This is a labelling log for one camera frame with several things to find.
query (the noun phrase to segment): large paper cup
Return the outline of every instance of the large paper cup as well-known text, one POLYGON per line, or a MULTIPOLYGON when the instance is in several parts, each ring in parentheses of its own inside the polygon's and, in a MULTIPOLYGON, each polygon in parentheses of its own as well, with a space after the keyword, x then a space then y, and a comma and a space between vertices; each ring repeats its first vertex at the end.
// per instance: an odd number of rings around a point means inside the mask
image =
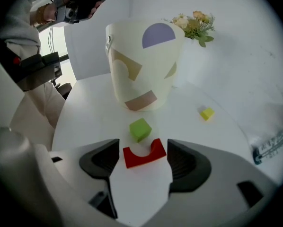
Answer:
POLYGON ((161 20, 127 20, 106 27, 115 96, 134 111, 162 106, 171 90, 184 31, 161 20))

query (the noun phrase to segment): white table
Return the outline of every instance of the white table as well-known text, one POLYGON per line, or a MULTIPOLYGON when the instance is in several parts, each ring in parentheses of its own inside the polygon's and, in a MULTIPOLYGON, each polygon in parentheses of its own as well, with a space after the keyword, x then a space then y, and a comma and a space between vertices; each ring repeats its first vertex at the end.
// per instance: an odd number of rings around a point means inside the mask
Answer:
POLYGON ((132 147, 134 153, 145 156, 149 153, 147 146, 156 138, 161 139, 166 151, 167 139, 184 140, 237 154, 253 164, 251 149, 240 128, 199 88, 190 83, 172 88, 161 108, 133 112, 118 104, 110 74, 75 84, 60 115, 53 150, 120 139, 120 158, 110 176, 112 197, 118 221, 141 226, 168 200, 172 172, 166 157, 126 169, 122 148, 132 147), (199 114, 204 107, 215 111, 207 122, 199 114), (134 143, 129 133, 129 124, 142 117, 152 127, 151 135, 140 143, 144 148, 134 143))

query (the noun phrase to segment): white wall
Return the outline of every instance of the white wall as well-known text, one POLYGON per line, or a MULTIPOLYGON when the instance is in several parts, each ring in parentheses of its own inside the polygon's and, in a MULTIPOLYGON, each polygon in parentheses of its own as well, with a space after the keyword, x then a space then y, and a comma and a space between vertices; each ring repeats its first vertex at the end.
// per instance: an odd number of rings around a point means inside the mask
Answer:
POLYGON ((110 72, 106 26, 129 17, 130 0, 106 0, 88 21, 66 26, 65 40, 77 80, 110 72))
POLYGON ((283 28, 264 0, 131 0, 130 17, 213 13, 215 40, 193 44, 189 80, 247 135, 266 139, 283 125, 283 28))

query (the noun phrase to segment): person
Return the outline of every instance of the person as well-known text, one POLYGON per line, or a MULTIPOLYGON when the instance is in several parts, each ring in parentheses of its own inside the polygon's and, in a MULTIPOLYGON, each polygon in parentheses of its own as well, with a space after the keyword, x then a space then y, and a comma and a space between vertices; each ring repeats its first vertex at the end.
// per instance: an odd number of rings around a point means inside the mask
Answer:
MULTIPOLYGON (((0 28, 0 39, 21 60, 40 53, 41 42, 35 26, 54 21, 57 11, 54 2, 31 11, 34 1, 16 0, 0 28)), ((89 18, 100 4, 96 3, 89 18)), ((51 150, 54 130, 64 102, 64 98, 50 82, 27 91, 12 118, 10 128, 22 133, 33 143, 43 144, 51 150)))

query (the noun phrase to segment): yellow cube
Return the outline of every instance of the yellow cube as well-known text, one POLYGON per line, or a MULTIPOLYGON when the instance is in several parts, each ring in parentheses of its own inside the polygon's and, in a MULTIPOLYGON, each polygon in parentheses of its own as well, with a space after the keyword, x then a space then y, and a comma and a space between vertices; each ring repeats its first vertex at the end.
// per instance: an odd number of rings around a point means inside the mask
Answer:
POLYGON ((214 114, 214 110, 212 108, 206 108, 205 110, 203 110, 200 115, 203 117, 204 120, 208 120, 210 119, 213 114, 214 114))

